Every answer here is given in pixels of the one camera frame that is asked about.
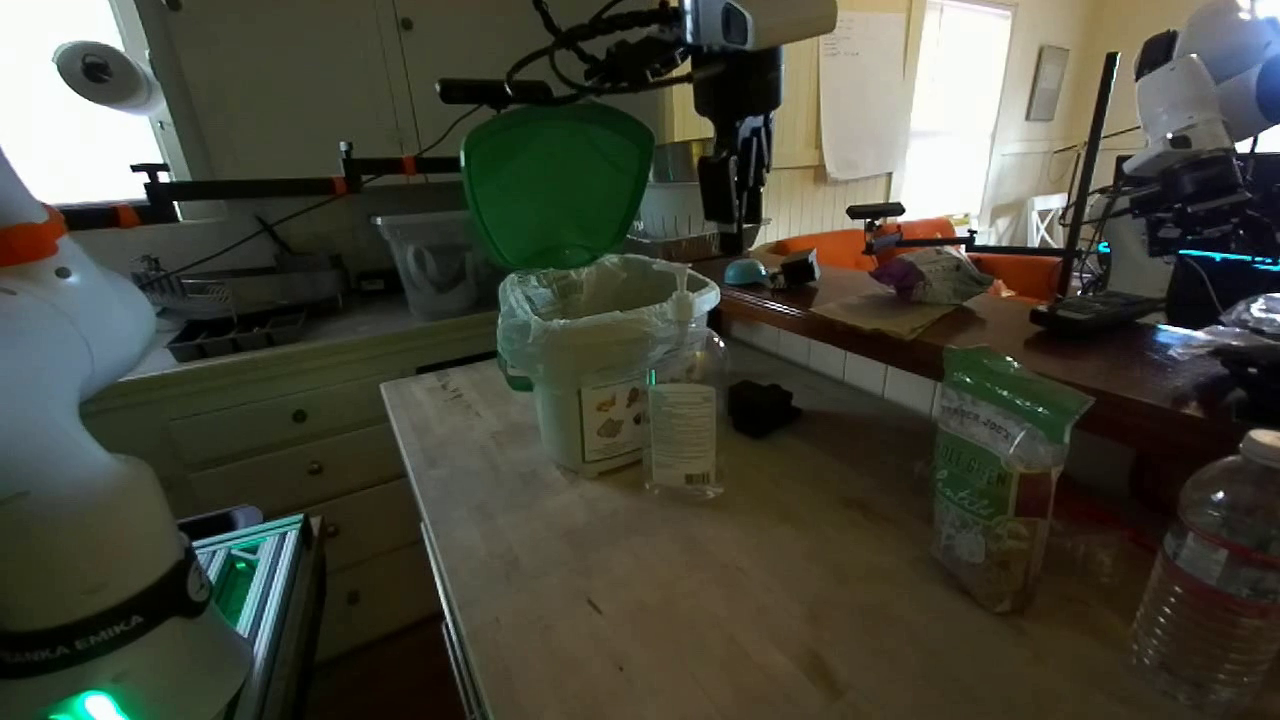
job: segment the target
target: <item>drawer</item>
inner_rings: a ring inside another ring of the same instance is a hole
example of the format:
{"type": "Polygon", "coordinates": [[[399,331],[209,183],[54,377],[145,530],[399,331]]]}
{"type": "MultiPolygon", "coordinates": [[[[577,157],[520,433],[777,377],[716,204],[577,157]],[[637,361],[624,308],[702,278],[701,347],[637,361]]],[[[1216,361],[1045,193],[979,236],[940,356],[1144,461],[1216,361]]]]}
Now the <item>drawer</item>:
{"type": "Polygon", "coordinates": [[[324,557],[331,570],[415,540],[415,507],[404,480],[359,486],[312,502],[308,510],[324,520],[324,557]]]}
{"type": "Polygon", "coordinates": [[[355,422],[384,421],[375,384],[339,384],[314,393],[272,397],[205,416],[176,421],[171,443],[188,465],[213,465],[280,443],[301,443],[355,422]]]}
{"type": "Polygon", "coordinates": [[[369,565],[328,576],[321,652],[331,658],[369,640],[393,637],[430,613],[427,561],[419,543],[404,543],[369,565]]]}
{"type": "Polygon", "coordinates": [[[393,429],[369,422],[234,465],[188,473],[188,499],[198,502],[198,510],[223,502],[254,502],[276,516],[397,477],[404,477],[404,466],[393,429]]]}

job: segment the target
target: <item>floor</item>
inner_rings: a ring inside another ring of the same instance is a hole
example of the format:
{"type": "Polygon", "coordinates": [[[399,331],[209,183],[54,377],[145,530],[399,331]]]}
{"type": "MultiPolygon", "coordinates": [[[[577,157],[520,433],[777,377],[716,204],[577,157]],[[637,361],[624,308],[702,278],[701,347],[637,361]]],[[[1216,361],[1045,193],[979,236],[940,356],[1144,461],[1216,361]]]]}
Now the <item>floor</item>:
{"type": "Polygon", "coordinates": [[[460,720],[434,625],[415,625],[321,664],[304,720],[460,720]]]}

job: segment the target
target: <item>wooden table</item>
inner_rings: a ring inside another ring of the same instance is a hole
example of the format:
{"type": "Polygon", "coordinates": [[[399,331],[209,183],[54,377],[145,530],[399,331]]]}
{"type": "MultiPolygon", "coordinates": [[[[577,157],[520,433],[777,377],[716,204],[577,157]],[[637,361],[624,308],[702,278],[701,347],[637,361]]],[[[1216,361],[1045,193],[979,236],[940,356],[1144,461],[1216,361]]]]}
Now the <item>wooden table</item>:
{"type": "Polygon", "coordinates": [[[931,565],[931,422],[731,353],[802,416],[725,429],[721,502],[556,473],[490,364],[384,384],[448,629],[487,717],[1180,717],[1124,655],[1127,621],[1046,570],[988,615],[931,565]]]}
{"type": "Polygon", "coordinates": [[[1160,331],[1154,323],[1100,336],[1046,336],[1027,320],[1027,301],[1000,293],[956,308],[914,338],[865,331],[817,313],[872,293],[885,295],[886,289],[865,272],[822,272],[818,289],[801,293],[725,289],[721,323],[729,331],[745,320],[777,323],[931,379],[945,377],[945,347],[951,342],[1006,353],[1023,367],[1095,400],[1078,429],[1134,450],[1133,497],[1164,516],[1175,507],[1180,480],[1233,450],[1245,436],[1245,422],[1224,408],[1224,372],[1203,361],[1168,361],[1171,331],[1160,331]]]}

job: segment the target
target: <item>green light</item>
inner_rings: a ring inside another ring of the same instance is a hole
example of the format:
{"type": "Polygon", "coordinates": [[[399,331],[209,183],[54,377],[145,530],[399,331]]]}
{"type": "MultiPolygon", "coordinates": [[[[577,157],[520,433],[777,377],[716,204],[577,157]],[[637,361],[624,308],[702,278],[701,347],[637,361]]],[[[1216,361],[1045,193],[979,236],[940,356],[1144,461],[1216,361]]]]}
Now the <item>green light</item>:
{"type": "Polygon", "coordinates": [[[128,720],[110,691],[78,691],[49,710],[49,720],[128,720]]]}

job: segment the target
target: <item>picture frame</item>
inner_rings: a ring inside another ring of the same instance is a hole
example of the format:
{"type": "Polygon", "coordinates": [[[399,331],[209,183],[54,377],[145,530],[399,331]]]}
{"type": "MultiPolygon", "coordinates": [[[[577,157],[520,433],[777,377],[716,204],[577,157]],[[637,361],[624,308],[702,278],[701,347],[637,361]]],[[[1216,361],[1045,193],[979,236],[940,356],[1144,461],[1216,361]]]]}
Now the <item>picture frame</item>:
{"type": "Polygon", "coordinates": [[[1058,42],[1040,42],[1035,48],[1035,75],[1027,92],[1027,123],[1050,123],[1055,121],[1055,101],[1064,97],[1069,79],[1069,48],[1058,42]]]}

